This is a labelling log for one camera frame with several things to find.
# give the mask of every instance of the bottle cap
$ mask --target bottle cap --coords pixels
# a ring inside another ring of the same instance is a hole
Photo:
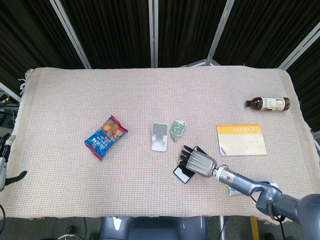
[[[246,107],[250,107],[251,104],[252,104],[252,101],[245,101],[245,103],[244,103],[244,105],[245,105]]]

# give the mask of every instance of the bottle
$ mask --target bottle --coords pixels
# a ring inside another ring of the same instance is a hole
[[[255,97],[251,101],[245,101],[246,107],[257,111],[287,111],[290,100],[287,97]]]

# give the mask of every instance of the beige woven tablecloth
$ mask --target beige woven tablecloth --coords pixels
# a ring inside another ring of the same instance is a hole
[[[286,112],[244,108],[253,97],[288,97]],[[99,161],[84,145],[110,115],[128,133]],[[177,143],[151,150],[152,123],[187,122]],[[267,155],[220,156],[216,125],[260,124]],[[183,145],[301,198],[320,193],[319,157],[289,75],[280,69],[208,66],[164,69],[37,68],[28,77],[0,193],[8,217],[216,216],[270,219],[247,196],[230,197],[213,177],[173,175]]]

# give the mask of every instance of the tablecloth fringe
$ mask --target tablecloth fringe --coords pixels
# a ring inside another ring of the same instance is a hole
[[[33,71],[34,71],[34,69],[30,68],[28,71],[25,72],[24,79],[18,79],[20,82],[23,81],[23,83],[20,85],[20,90],[22,90],[20,92],[20,95],[24,94],[25,87],[27,86],[28,79],[30,78],[30,76],[31,76]]]

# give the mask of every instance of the robotic hand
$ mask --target robotic hand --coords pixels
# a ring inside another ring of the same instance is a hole
[[[5,188],[5,186],[20,181],[27,174],[27,171],[23,171],[19,174],[19,176],[6,178],[10,149],[15,138],[16,136],[14,135],[10,136],[10,134],[6,134],[0,140],[0,192]]]
[[[202,152],[188,146],[184,148],[187,151],[182,151],[181,159],[187,169],[205,178],[214,176],[219,182],[246,196],[251,196],[254,191],[261,189],[255,205],[260,212],[276,221],[278,220],[275,216],[281,216],[280,221],[287,217],[301,225],[303,239],[320,240],[320,194],[294,198],[283,194],[274,186],[242,176],[226,165],[217,166],[216,160]]]

